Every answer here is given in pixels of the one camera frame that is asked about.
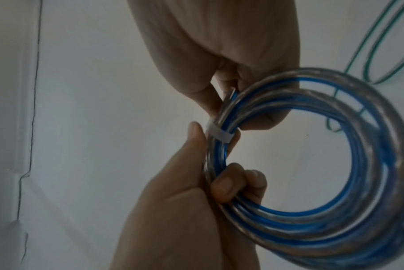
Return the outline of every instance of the blue cable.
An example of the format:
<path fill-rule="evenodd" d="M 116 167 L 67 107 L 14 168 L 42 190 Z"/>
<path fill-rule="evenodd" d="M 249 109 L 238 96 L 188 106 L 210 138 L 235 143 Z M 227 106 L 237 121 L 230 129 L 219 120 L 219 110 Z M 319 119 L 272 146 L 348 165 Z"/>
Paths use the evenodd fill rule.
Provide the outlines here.
<path fill-rule="evenodd" d="M 344 91 L 376 122 L 334 97 L 293 83 L 310 81 Z M 226 218 L 255 243 L 310 269 L 367 269 L 404 252 L 404 122 L 374 88 L 347 74 L 316 68 L 278 73 L 231 93 L 214 120 L 233 133 L 244 121 L 278 110 L 299 109 L 340 123 L 351 148 L 345 187 L 327 204 L 283 212 L 239 194 L 219 205 Z M 211 183 L 226 168 L 227 143 L 208 137 L 205 176 Z"/>
<path fill-rule="evenodd" d="M 353 56 L 351 57 L 349 63 L 347 64 L 344 73 L 349 73 L 351 68 L 353 67 L 353 64 L 355 63 L 356 59 L 358 58 L 359 54 L 361 53 L 362 49 L 365 47 L 366 43 L 368 40 L 370 40 L 371 36 L 373 35 L 374 31 L 379 27 L 380 23 L 385 19 L 386 15 L 390 13 L 392 8 L 399 3 L 401 0 L 392 0 L 390 1 L 384 10 L 380 13 L 380 15 L 377 17 L 375 20 L 374 24 L 370 27 L 370 29 L 367 31 L 365 34 L 364 38 L 362 39 L 361 43 L 358 45 L 356 48 Z M 388 21 L 382 32 L 380 33 L 379 37 L 377 40 L 374 42 L 373 46 L 370 49 L 370 52 L 368 53 L 367 59 L 365 61 L 364 67 L 362 69 L 362 80 L 371 84 L 371 85 L 380 85 L 389 79 L 393 78 L 399 71 L 401 71 L 404 68 L 404 57 L 387 73 L 385 73 L 382 77 L 380 77 L 377 80 L 373 80 L 370 75 L 370 70 L 371 70 L 371 65 L 372 65 L 372 60 L 380 47 L 380 45 L 383 43 L 385 37 L 390 33 L 391 29 L 393 26 L 403 17 L 404 15 L 404 4 L 399 8 L 399 10 L 392 16 L 392 18 Z M 333 93 L 333 97 L 337 97 L 337 94 L 339 93 L 339 89 L 335 89 Z M 361 115 L 365 111 L 365 108 L 362 108 L 358 114 Z M 333 132 L 340 132 L 341 129 L 333 129 L 331 127 L 331 119 L 328 117 L 325 123 L 325 126 L 328 130 L 331 130 Z"/>

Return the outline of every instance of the fingernail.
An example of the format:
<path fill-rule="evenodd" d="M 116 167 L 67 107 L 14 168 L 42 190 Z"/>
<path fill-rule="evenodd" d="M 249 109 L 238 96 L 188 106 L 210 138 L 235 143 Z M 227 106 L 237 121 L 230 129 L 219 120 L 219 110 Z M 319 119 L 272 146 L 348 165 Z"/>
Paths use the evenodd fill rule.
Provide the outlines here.
<path fill-rule="evenodd" d="M 222 179 L 219 183 L 218 183 L 218 188 L 224 193 L 224 194 L 228 194 L 233 187 L 233 181 L 231 178 L 226 177 L 224 179 Z"/>
<path fill-rule="evenodd" d="M 187 128 L 187 138 L 188 139 L 193 138 L 196 135 L 196 132 L 197 132 L 196 128 L 197 128 L 196 122 L 191 122 L 189 124 L 189 127 Z"/>

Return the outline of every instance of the green wire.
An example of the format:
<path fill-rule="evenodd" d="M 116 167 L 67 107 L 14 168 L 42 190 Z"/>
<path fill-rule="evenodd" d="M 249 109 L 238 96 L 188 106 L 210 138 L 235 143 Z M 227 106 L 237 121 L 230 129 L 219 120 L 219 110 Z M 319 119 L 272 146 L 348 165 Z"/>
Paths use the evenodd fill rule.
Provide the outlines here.
<path fill-rule="evenodd" d="M 368 32 L 365 34 L 365 37 L 362 39 L 361 43 L 359 44 L 358 48 L 355 50 L 355 53 L 351 57 L 348 65 L 346 66 L 346 69 L 344 73 L 349 73 L 349 70 L 352 68 L 355 60 L 357 59 L 359 53 L 362 51 L 364 48 L 365 44 L 367 41 L 370 39 L 372 36 L 373 32 L 377 29 L 379 24 L 383 21 L 385 16 L 391 11 L 393 6 L 400 1 L 400 0 L 392 0 L 390 1 L 387 6 L 384 8 L 384 10 L 381 12 L 381 14 L 378 16 L 374 24 L 371 26 L 371 28 L 368 30 Z M 370 72 L 370 67 L 372 63 L 372 59 L 374 58 L 375 53 L 377 52 L 377 49 L 379 48 L 380 44 L 383 42 L 384 38 L 387 36 L 387 34 L 390 32 L 392 29 L 393 25 L 403 16 L 404 14 L 404 5 L 399 9 L 399 11 L 392 17 L 392 19 L 389 21 L 383 32 L 380 34 L 379 38 L 376 40 L 375 44 L 370 50 L 370 53 L 368 54 L 367 60 L 365 62 L 364 68 L 363 68 L 363 80 L 367 83 L 370 83 L 372 85 L 379 85 L 381 83 L 384 83 L 391 79 L 395 74 L 397 74 L 401 69 L 404 68 L 404 59 L 398 63 L 397 66 L 395 66 L 386 76 L 382 77 L 380 80 L 373 82 L 371 80 L 371 77 L 369 75 Z M 332 95 L 333 97 L 337 97 L 337 94 L 340 90 L 335 89 L 334 94 Z M 359 112 L 358 115 L 361 115 L 365 111 L 365 108 L 362 108 Z M 331 130 L 333 132 L 340 132 L 341 128 L 338 129 L 333 129 L 331 127 L 331 119 L 327 118 L 325 126 L 328 130 Z"/>

